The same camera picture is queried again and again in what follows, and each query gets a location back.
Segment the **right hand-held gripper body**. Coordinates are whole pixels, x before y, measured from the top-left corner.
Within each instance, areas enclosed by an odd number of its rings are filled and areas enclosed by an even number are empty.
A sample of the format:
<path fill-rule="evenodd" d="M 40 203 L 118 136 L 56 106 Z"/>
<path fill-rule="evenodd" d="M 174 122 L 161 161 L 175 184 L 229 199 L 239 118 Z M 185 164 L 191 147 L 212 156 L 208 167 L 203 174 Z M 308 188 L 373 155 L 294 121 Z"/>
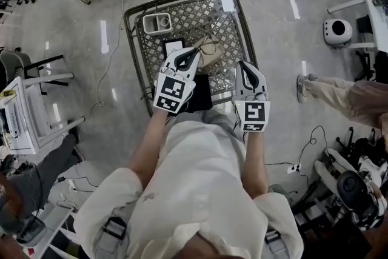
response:
<path fill-rule="evenodd" d="M 233 97 L 236 117 L 242 132 L 263 132 L 269 122 L 270 101 L 267 93 Z"/>

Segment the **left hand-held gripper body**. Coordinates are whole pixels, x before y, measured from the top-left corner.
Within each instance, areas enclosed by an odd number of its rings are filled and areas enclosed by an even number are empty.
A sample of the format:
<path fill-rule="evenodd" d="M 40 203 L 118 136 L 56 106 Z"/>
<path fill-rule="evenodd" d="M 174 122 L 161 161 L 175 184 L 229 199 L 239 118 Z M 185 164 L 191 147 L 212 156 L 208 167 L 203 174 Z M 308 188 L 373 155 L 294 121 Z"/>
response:
<path fill-rule="evenodd" d="M 193 95 L 196 83 L 169 67 L 161 67 L 156 76 L 154 108 L 177 114 Z"/>

